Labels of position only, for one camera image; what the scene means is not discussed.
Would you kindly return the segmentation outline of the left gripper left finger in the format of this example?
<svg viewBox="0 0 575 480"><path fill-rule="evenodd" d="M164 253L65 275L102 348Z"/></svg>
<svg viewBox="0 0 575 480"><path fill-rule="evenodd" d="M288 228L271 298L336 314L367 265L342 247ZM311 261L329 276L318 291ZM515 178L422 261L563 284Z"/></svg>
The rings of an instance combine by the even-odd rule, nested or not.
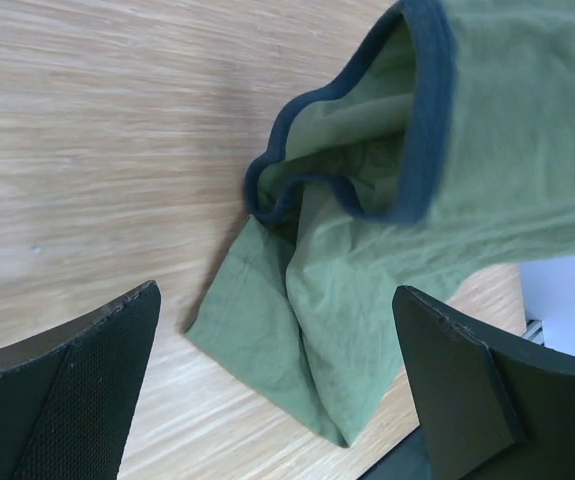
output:
<svg viewBox="0 0 575 480"><path fill-rule="evenodd" d="M117 477L160 308L148 281L0 348L0 479Z"/></svg>

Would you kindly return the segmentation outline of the green tank top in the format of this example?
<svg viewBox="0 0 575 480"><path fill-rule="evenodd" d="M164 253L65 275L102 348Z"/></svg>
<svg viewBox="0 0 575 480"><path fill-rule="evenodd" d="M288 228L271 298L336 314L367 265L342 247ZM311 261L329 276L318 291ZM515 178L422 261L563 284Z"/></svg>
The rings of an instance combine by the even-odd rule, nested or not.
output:
<svg viewBox="0 0 575 480"><path fill-rule="evenodd" d="M398 1L279 113L187 338L350 446L402 367L391 302L575 255L575 1Z"/></svg>

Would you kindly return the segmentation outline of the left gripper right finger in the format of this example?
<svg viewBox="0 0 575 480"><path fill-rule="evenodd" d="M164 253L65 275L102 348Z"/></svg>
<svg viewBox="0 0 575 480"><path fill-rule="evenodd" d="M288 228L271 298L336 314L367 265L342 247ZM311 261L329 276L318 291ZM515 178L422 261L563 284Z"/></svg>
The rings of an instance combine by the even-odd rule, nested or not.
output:
<svg viewBox="0 0 575 480"><path fill-rule="evenodd" d="M393 315L436 479L575 479L575 356L397 288Z"/></svg>

